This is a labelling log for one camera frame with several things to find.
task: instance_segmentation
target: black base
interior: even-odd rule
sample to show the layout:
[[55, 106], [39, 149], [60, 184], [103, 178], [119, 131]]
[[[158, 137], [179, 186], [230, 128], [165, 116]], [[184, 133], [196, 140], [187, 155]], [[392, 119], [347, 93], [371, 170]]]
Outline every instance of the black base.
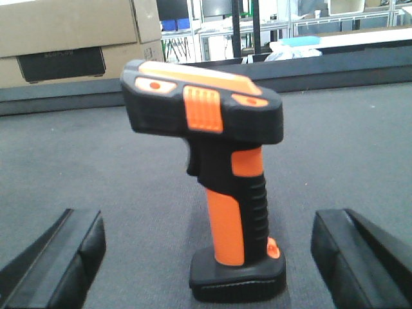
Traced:
[[246, 303], [265, 301], [286, 286], [286, 260], [267, 257], [259, 263], [230, 267], [219, 264], [213, 247], [197, 251], [191, 263], [189, 286], [199, 301]]

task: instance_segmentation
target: rubber grip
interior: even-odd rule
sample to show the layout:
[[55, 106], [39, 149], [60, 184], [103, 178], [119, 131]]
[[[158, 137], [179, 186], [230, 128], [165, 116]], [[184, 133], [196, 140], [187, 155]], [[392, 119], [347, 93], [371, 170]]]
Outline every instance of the rubber grip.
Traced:
[[[209, 212], [211, 212], [211, 209], [214, 209], [216, 212], [217, 209], [217, 212], [220, 213], [218, 217], [210, 213], [215, 253], [221, 252], [225, 247], [233, 247], [233, 243], [230, 243], [231, 241], [238, 243], [237, 236], [230, 239], [221, 234], [233, 234], [233, 230], [236, 230], [238, 225], [241, 227], [243, 257], [232, 256], [232, 258], [222, 261], [216, 256], [216, 260], [226, 265], [239, 266], [253, 264], [266, 258], [268, 256], [268, 203], [263, 169], [259, 175], [248, 177], [236, 176], [232, 164], [233, 154], [240, 151], [259, 153], [261, 145], [228, 140], [219, 141], [211, 138], [196, 139], [192, 140], [191, 143], [195, 144], [195, 148], [198, 151], [200, 165], [198, 181], [207, 188]], [[243, 163], [247, 164], [247, 161], [248, 157], [243, 156]], [[251, 165], [256, 164], [256, 156], [250, 156], [250, 163]], [[227, 215], [228, 213], [236, 213], [236, 211], [233, 211], [233, 203], [231, 202], [230, 204], [232, 205], [229, 206], [230, 211], [227, 211], [228, 202], [224, 202], [224, 199], [217, 202], [217, 204], [220, 203], [221, 205], [217, 205], [216, 200], [211, 203], [211, 191], [215, 194], [232, 198], [238, 205], [240, 216]], [[220, 227], [223, 226], [223, 228], [215, 229], [216, 218], [221, 220], [222, 216], [227, 220], [227, 229], [225, 230], [225, 225], [222, 222], [219, 222], [218, 225]], [[236, 222], [229, 222], [230, 220], [240, 220], [240, 222], [237, 224]]]

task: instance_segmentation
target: handheld scanner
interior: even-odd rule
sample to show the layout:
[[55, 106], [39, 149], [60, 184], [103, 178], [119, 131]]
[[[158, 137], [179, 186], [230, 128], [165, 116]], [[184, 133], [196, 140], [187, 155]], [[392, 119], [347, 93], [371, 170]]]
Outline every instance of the handheld scanner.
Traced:
[[189, 142], [187, 172], [207, 189], [216, 261], [278, 258], [261, 145], [283, 139], [279, 95], [241, 75], [161, 62], [129, 62], [121, 84], [134, 131]]

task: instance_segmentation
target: gray table surface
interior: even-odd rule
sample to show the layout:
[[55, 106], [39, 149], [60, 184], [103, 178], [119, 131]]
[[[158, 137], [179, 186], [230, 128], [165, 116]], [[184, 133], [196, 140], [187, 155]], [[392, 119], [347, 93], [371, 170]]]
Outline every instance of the gray table surface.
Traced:
[[412, 245], [412, 84], [283, 95], [264, 147], [271, 235], [288, 293], [203, 304], [187, 286], [211, 244], [205, 193], [179, 138], [134, 134], [124, 108], [0, 118], [0, 268], [65, 208], [102, 209], [108, 251], [84, 308], [333, 308], [310, 255], [317, 209], [353, 208]]

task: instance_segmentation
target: white shelf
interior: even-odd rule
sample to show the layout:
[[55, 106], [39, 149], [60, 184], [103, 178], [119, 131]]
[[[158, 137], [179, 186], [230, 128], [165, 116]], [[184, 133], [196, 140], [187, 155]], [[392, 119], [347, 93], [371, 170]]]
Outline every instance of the white shelf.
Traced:
[[312, 19], [300, 19], [298, 21], [292, 21], [293, 26], [311, 26], [313, 24], [328, 24], [328, 23], [339, 23], [342, 21], [356, 21], [361, 19], [378, 18], [378, 17], [389, 17], [390, 11], [379, 11], [379, 12], [368, 12], [368, 13], [358, 13], [358, 14], [348, 14], [340, 16], [331, 17], [321, 17]]

